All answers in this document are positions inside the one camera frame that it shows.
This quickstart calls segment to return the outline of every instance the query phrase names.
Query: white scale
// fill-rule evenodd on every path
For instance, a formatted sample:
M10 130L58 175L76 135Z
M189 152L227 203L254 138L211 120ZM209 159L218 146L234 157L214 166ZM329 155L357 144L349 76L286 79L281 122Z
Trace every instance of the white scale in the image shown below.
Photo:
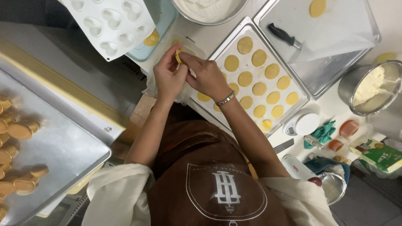
M308 135L317 129L320 118L311 109L298 111L283 125L283 132L289 136Z

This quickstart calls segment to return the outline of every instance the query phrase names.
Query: shirt sleeve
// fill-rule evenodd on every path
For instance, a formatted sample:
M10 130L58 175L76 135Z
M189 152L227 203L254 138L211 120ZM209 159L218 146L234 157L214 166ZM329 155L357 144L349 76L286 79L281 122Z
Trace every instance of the shirt sleeve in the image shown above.
M87 188L91 203L82 226L150 226L146 189L155 179L141 164L124 164L100 169Z
M289 211L298 226L338 226L329 209L324 190L314 183L286 177L260 178Z

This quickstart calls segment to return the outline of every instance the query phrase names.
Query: bracelet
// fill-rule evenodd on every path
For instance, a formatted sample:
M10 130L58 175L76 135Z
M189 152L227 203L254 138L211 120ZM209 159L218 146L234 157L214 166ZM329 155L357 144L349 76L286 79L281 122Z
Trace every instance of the bracelet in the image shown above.
M222 106L222 105L226 104L228 101L230 101L230 99L232 99L234 97L235 93L236 92L233 90L233 92L228 97L226 97L223 101L221 101L219 103L215 103L216 106Z

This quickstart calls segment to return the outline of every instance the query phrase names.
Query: hand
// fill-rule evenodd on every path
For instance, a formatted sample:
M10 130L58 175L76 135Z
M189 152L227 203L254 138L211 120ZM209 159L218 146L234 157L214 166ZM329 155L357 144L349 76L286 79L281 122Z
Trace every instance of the hand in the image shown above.
M188 67L181 64L177 74L173 72L177 68L178 62L174 56L177 49L181 46L176 43L162 56L160 61L154 66L156 87L158 89L158 99L174 102L176 96L181 92L186 81L187 74L190 74Z
M197 91L211 97L213 101L220 102L232 93L225 81L221 70L213 60L203 60L191 54L181 52L180 59L184 61L197 76L187 75L186 81Z

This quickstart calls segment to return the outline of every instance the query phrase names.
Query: green cloth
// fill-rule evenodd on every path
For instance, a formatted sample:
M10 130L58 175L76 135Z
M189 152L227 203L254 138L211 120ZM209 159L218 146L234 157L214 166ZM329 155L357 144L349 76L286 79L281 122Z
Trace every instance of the green cloth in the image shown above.
M311 135L316 138L320 143L324 144L332 140L331 135L335 132L335 128L332 127L335 123L335 120L329 122L321 127L318 127ZM305 149L312 149L314 146L304 141Z

